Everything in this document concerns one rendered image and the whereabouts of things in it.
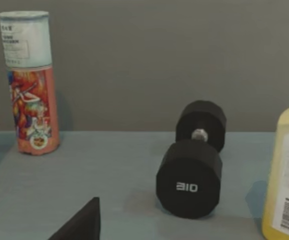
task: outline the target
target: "yellow bottle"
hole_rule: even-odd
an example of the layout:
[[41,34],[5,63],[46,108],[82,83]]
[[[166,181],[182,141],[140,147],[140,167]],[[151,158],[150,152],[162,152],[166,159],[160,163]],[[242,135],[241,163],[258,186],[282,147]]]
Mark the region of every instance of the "yellow bottle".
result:
[[267,240],[289,240],[289,108],[277,124],[262,232]]

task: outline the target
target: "gray table surface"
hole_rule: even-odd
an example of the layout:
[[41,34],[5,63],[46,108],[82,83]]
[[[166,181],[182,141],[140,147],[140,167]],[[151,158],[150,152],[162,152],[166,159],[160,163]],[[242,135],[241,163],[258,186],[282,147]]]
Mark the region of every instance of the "gray table surface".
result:
[[46,240],[100,197],[101,240],[263,240],[261,217],[273,133],[228,133],[220,204],[205,219],[177,218],[155,196],[172,132],[64,132],[44,156],[18,153],[0,133],[0,240]]

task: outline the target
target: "black object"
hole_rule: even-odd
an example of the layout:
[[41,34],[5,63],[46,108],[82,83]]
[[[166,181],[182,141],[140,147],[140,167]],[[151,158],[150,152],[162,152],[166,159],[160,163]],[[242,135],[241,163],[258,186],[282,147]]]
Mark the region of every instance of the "black object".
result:
[[220,200],[226,117],[210,101],[195,101],[182,112],[176,143],[156,175],[156,195],[170,213],[188,219],[209,215]]
[[99,240],[101,229],[100,199],[93,198],[49,240]]

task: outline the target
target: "dumbbell handle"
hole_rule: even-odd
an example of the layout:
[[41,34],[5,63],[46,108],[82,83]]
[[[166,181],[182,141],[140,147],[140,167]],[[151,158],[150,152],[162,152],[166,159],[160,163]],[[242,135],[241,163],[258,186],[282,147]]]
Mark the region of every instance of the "dumbbell handle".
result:
[[203,128],[197,128],[192,132],[191,139],[208,142],[208,133]]

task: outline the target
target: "number 10 on dumbbell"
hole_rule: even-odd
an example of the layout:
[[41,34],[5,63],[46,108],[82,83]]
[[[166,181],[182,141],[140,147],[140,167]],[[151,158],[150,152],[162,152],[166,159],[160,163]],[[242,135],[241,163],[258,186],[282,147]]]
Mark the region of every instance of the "number 10 on dumbbell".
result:
[[220,200],[226,116],[210,101],[195,101],[183,110],[156,175],[161,205],[181,218],[209,215]]

